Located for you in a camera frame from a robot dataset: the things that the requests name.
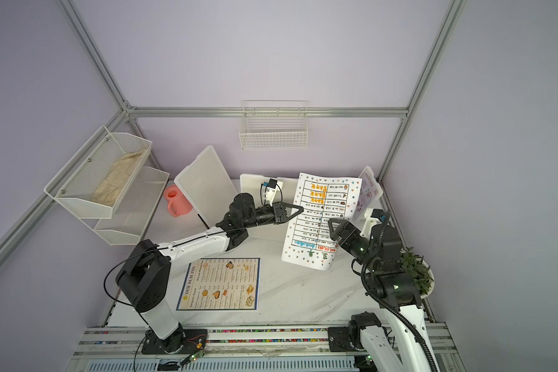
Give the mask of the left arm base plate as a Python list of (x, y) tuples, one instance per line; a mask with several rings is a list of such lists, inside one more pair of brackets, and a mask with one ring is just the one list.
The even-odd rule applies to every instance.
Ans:
[(159, 339), (153, 330), (147, 330), (142, 346), (143, 355), (194, 354), (206, 347), (208, 330), (176, 330), (167, 339)]

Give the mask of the small special menu flyer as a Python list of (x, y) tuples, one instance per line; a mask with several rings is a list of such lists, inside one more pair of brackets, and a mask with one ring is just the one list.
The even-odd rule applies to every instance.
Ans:
[(359, 195), (359, 199), (356, 205), (356, 213), (360, 214), (364, 212), (368, 206), (374, 200), (374, 197), (378, 194), (378, 189), (375, 186), (363, 186), (361, 188), (361, 193)]

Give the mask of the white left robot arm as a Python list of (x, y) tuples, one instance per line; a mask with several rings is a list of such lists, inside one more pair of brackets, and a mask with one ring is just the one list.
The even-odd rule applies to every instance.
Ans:
[(248, 237), (248, 230), (289, 223), (305, 209), (284, 201), (256, 207), (254, 197), (240, 193), (228, 212), (213, 228), (193, 237), (168, 243), (139, 242), (120, 264), (115, 282), (132, 307), (149, 326), (150, 333), (163, 342), (185, 338), (184, 329), (173, 315), (165, 297), (171, 273), (184, 270), (192, 262), (232, 250)]

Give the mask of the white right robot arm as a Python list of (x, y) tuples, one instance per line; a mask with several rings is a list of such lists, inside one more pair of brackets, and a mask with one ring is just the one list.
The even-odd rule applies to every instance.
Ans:
[(363, 230), (345, 219), (330, 219), (328, 228), (330, 238), (361, 265), (365, 294), (385, 311), (395, 343), (375, 313), (363, 312), (351, 316), (346, 328), (330, 329), (330, 347), (364, 351), (379, 371), (438, 371), (420, 289), (403, 268), (403, 241), (389, 219), (389, 212), (375, 209)]

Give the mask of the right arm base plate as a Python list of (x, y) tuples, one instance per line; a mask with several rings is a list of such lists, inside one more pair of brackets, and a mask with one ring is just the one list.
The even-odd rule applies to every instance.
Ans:
[(347, 326), (329, 327), (328, 341), (331, 352), (365, 351), (362, 344), (362, 332), (376, 326), (387, 335), (381, 321), (373, 312), (352, 315)]

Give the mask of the large white board front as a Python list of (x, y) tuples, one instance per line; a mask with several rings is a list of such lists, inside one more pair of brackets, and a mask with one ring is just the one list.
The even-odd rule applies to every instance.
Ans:
[[(240, 191), (249, 193), (254, 198), (255, 206), (258, 208), (262, 206), (260, 197), (264, 197), (263, 183), (268, 182), (269, 177), (263, 175), (240, 175)], [(295, 200), (295, 192), (298, 180), (297, 178), (277, 178), (278, 184), (283, 193), (283, 201), (286, 203), (293, 203)], [(249, 237), (262, 240), (271, 240), (283, 243), (285, 241), (286, 233), (288, 231), (288, 224), (282, 225), (267, 225), (259, 226), (248, 229)]]

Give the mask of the narrow white rack box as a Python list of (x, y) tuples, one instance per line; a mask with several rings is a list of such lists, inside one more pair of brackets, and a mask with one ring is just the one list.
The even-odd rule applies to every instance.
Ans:
[(361, 179), (361, 188), (356, 209), (353, 214), (353, 221), (355, 222), (364, 218), (364, 214), (368, 209), (380, 209), (381, 198), (384, 194), (370, 166), (366, 166), (364, 170), (362, 170), (359, 178)]

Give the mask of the dotted table price menu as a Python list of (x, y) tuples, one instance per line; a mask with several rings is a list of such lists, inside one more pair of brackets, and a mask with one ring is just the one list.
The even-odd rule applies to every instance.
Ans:
[(288, 223), (281, 260), (327, 271), (338, 251), (330, 237), (330, 219), (351, 219), (361, 193), (359, 178), (325, 178), (301, 173), (294, 204), (302, 207)]

